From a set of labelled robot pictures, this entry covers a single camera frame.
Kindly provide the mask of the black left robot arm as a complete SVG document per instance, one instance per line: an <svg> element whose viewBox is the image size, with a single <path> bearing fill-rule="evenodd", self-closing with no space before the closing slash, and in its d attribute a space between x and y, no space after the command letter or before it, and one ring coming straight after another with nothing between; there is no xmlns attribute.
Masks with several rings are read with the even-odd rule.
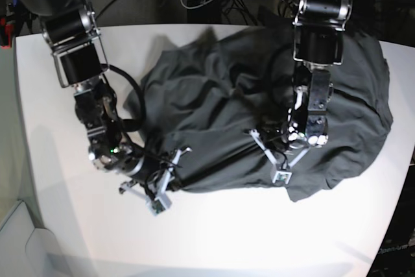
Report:
<svg viewBox="0 0 415 277"><path fill-rule="evenodd" d="M284 155L291 148L302 154L328 142L327 106L333 91L330 70L343 61L344 40L353 0L296 0L293 17L295 61L294 102L287 120L274 129L251 130L250 135L273 160L268 144Z"/></svg>

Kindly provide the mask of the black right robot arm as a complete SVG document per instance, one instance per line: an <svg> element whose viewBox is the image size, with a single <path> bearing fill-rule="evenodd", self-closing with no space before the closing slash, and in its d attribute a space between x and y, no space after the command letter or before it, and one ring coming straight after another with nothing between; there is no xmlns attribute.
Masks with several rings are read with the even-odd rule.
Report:
<svg viewBox="0 0 415 277"><path fill-rule="evenodd" d="M130 177L121 192L139 184L146 195L154 197L151 180L161 171L174 168L172 161L134 143L131 132L142 128L147 117L143 91L125 71L100 57L101 32L89 0L20 0L40 19L44 40L51 49L62 88L75 92L75 113L86 129L89 157L104 172ZM106 79L113 71L133 87L139 102L136 119L123 119L117 111L117 96Z"/></svg>

